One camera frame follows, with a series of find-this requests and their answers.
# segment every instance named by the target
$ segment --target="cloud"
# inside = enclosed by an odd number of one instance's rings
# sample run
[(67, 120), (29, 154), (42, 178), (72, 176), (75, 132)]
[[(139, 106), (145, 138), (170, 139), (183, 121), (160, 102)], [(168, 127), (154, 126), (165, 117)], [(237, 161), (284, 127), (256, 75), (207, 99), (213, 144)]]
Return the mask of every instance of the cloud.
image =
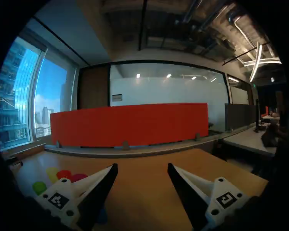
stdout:
[(44, 107), (53, 109), (54, 112), (60, 112), (60, 99), (45, 99), (42, 95), (37, 94), (34, 100), (34, 113), (42, 113)]

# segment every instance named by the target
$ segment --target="table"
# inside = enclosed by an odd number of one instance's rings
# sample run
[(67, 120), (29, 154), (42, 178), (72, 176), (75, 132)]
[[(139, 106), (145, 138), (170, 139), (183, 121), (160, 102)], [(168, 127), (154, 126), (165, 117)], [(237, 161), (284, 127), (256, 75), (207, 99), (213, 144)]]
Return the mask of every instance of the table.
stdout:
[(74, 157), (42, 151), (24, 159), (23, 163), (15, 178), (25, 195), (34, 195), (32, 184), (35, 181), (44, 181), (47, 186), (51, 184), (45, 173), (48, 167), (91, 175), (117, 163), (119, 173), (105, 202), (108, 223), (96, 224), (95, 231), (191, 231), (187, 214), (167, 174), (168, 163), (210, 181), (223, 176), (249, 196), (260, 195), (267, 184), (266, 180), (201, 149), (118, 159)]
[(255, 127), (249, 128), (243, 132), (224, 138), (226, 144), (243, 148), (260, 155), (273, 157), (275, 156), (276, 147), (265, 147), (262, 143), (261, 136), (265, 131), (254, 132)]
[(271, 116), (264, 116), (262, 117), (262, 119), (269, 119), (269, 120), (276, 120), (277, 122), (279, 122), (280, 117), (271, 117)]

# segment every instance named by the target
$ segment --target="blue object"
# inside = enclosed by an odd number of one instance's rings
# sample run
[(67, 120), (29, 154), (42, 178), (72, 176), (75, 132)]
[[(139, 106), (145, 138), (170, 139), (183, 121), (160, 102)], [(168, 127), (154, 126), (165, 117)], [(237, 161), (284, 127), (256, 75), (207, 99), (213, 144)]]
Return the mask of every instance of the blue object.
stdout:
[(96, 223), (98, 223), (98, 224), (106, 224), (107, 220), (108, 220), (108, 218), (107, 218), (106, 209), (105, 209), (105, 207), (103, 207), (101, 209), (101, 211), (99, 212), (99, 217), (97, 218)]

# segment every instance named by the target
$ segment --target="glass wall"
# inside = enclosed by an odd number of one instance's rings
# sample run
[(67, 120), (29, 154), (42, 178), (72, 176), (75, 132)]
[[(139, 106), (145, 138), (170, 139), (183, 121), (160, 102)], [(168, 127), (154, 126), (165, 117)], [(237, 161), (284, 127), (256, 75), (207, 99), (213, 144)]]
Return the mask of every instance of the glass wall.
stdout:
[(172, 64), (111, 66), (110, 106), (185, 102), (207, 103), (210, 130), (225, 131), (229, 99), (223, 74)]
[(0, 72), (0, 148), (30, 141), (28, 99), (41, 51), (21, 38), (12, 44)]
[(250, 84), (231, 75), (228, 75), (228, 80), (233, 104), (254, 104)]

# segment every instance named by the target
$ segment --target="red object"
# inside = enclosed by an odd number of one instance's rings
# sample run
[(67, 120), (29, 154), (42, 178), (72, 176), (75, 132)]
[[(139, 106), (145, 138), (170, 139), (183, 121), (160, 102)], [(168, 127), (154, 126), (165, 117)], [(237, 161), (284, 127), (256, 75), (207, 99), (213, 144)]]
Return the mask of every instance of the red object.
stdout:
[(52, 113), (53, 144), (116, 147), (161, 144), (208, 135), (208, 105), (144, 104)]
[(57, 172), (57, 177), (60, 180), (61, 178), (67, 178), (69, 180), (71, 180), (72, 178), (72, 173), (69, 170), (61, 170), (59, 172)]
[(86, 178), (86, 174), (75, 174), (71, 177), (71, 182), (74, 183), (76, 181), (82, 180), (83, 178)]
[(269, 107), (265, 106), (265, 114), (262, 114), (261, 117), (265, 117), (269, 114)]

